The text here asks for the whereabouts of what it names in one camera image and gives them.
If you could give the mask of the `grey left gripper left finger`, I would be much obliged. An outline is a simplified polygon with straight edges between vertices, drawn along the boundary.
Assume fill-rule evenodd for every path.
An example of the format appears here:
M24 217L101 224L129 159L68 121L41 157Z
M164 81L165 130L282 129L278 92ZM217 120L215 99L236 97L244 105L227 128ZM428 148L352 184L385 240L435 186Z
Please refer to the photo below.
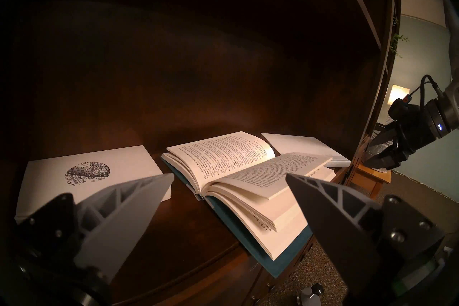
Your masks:
M108 186L78 204L63 193L18 224L32 256L49 265L94 267L112 281L149 226L172 173Z

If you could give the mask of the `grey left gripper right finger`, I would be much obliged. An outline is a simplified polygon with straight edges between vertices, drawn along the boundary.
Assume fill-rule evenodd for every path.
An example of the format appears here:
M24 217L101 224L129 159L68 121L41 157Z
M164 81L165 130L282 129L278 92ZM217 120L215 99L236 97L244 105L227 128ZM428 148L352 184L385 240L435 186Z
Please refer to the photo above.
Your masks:
M288 173L286 182L349 290L390 289L434 257L445 233L401 197L378 204L344 185Z

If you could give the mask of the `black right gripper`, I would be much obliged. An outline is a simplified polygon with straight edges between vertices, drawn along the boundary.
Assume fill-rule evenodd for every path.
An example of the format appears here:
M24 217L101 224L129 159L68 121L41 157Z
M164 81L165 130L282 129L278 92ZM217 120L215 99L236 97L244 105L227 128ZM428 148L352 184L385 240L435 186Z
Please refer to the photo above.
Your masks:
M426 119L426 112L411 112L386 125L370 142L370 147L392 142L394 150L384 150L367 157L364 166L392 170L420 148L432 143L436 136Z

